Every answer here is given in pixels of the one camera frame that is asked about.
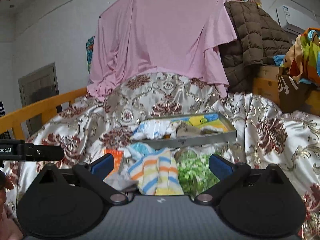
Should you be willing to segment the person left hand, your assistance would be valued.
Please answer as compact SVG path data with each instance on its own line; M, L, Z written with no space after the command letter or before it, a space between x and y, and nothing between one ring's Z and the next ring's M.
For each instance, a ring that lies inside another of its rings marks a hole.
M1 239L18 240L23 239L23 233L17 224L7 217L5 203L7 201L6 190L14 188L10 179L4 175L1 176L4 180L1 181Z

